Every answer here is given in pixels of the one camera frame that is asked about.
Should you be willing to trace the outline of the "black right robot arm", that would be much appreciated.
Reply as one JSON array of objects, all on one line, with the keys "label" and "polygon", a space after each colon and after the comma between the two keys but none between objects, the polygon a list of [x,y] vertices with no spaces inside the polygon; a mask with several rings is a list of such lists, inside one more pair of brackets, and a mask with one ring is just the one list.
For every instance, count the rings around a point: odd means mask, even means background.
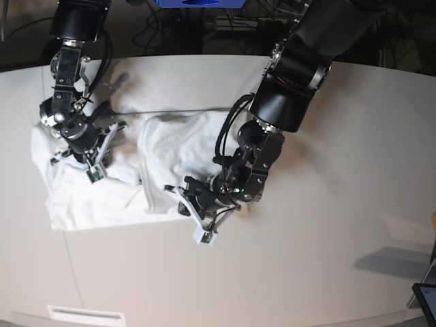
[{"label": "black right robot arm", "polygon": [[[93,151],[102,135],[83,112],[108,66],[112,44],[104,23],[110,1],[59,1],[50,33],[61,47],[50,62],[54,78],[53,95],[40,104],[42,124],[66,141],[67,154],[85,165],[91,165]],[[84,45],[104,37],[104,56],[90,81],[86,75],[90,58],[83,54]]]}]

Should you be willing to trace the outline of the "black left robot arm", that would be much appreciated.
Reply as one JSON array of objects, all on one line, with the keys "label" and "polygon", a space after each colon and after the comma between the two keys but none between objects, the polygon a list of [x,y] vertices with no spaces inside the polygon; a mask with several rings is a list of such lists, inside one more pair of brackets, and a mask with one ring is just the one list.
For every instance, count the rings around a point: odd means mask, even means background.
[{"label": "black left robot arm", "polygon": [[285,133],[297,132],[335,57],[345,52],[388,7],[386,1],[312,1],[275,46],[255,93],[231,107],[215,144],[218,174],[185,178],[173,187],[178,212],[216,222],[241,204],[261,199]]}]

